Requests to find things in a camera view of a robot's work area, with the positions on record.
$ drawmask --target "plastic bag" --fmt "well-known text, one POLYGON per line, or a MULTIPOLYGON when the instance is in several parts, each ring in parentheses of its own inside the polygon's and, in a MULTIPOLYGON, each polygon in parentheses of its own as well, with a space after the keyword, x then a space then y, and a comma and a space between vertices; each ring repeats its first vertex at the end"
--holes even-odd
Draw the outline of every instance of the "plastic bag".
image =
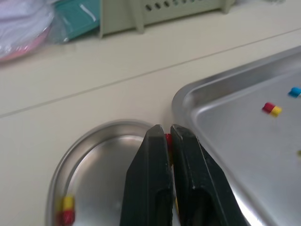
POLYGON ((67 41, 44 0, 0 0, 0 61, 27 54, 51 40, 67 41))

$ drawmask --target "white plastic basket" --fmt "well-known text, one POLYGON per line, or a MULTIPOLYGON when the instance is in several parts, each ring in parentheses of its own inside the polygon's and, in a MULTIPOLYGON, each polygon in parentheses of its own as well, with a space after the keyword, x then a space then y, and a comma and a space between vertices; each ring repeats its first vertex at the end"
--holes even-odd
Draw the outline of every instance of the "white plastic basket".
POLYGON ((228 13, 235 0, 102 0, 101 35, 182 16, 221 9, 228 13))

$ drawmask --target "yellow cube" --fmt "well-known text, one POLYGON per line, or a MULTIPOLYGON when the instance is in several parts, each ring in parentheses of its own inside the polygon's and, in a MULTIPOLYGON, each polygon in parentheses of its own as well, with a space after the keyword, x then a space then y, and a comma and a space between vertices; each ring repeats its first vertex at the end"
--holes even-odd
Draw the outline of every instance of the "yellow cube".
POLYGON ((65 196, 63 198, 63 211, 74 210, 74 198, 73 196, 65 196))
POLYGON ((273 110, 271 111, 271 114, 275 117, 277 117, 280 113, 282 112, 282 108, 281 107, 278 107, 278 106, 275 106, 273 108, 273 110))

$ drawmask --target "teal object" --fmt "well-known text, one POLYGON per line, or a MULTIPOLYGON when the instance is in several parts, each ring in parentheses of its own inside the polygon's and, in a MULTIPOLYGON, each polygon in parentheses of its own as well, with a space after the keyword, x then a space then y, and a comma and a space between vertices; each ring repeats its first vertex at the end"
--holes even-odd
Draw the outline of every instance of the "teal object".
POLYGON ((100 25, 100 0, 62 0, 55 3, 68 39, 74 39, 100 25))

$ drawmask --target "red cube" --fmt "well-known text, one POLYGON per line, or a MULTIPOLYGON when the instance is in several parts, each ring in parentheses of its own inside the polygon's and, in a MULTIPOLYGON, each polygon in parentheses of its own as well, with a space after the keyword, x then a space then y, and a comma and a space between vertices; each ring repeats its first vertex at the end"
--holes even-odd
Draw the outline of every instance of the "red cube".
POLYGON ((73 210, 66 210, 63 212, 63 225, 70 226, 74 223, 75 213, 73 210))

